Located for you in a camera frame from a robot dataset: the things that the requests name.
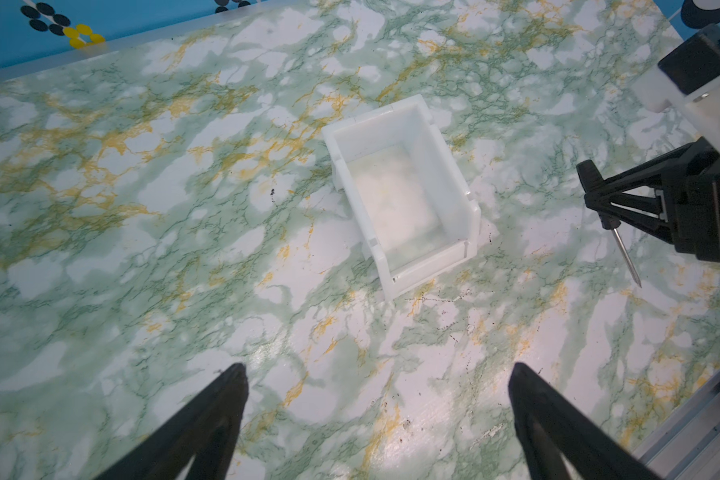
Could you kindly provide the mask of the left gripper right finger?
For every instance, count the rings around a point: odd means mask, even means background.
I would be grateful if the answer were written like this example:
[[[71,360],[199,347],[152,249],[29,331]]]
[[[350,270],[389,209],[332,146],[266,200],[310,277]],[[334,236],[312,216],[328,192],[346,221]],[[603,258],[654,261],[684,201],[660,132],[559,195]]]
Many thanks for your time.
[[[571,464],[583,479],[656,479],[528,365],[514,364],[509,384],[517,438],[530,477],[568,479]]]

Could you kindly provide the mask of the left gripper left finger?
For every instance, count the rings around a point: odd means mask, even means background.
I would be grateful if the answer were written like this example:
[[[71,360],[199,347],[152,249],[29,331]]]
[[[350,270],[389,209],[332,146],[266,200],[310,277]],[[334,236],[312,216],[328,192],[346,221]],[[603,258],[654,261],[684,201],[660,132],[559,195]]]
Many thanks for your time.
[[[249,395],[246,366],[235,363],[100,479],[224,479]]]

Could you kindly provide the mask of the black handle screwdriver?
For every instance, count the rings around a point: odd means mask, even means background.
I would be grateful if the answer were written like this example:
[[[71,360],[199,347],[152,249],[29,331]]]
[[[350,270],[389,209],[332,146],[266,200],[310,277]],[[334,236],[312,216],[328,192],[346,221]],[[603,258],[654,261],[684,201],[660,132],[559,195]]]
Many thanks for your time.
[[[628,250],[625,246],[625,243],[618,231],[618,228],[619,228],[621,222],[616,218],[612,218],[612,217],[609,217],[607,215],[602,215],[602,214],[599,215],[599,218],[600,218],[602,227],[612,234],[612,237],[614,238],[614,240],[616,242],[618,250],[626,262],[627,269],[628,269],[633,281],[635,282],[635,284],[638,287],[642,287],[642,282],[641,282],[639,273],[629,255]]]

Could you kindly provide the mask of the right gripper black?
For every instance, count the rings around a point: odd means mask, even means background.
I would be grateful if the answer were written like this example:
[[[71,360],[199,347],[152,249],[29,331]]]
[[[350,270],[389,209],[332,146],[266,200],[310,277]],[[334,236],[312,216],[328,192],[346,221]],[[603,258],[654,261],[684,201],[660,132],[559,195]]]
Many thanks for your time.
[[[576,165],[585,206],[606,230],[628,224],[679,253],[720,263],[720,153],[704,138],[615,176]]]

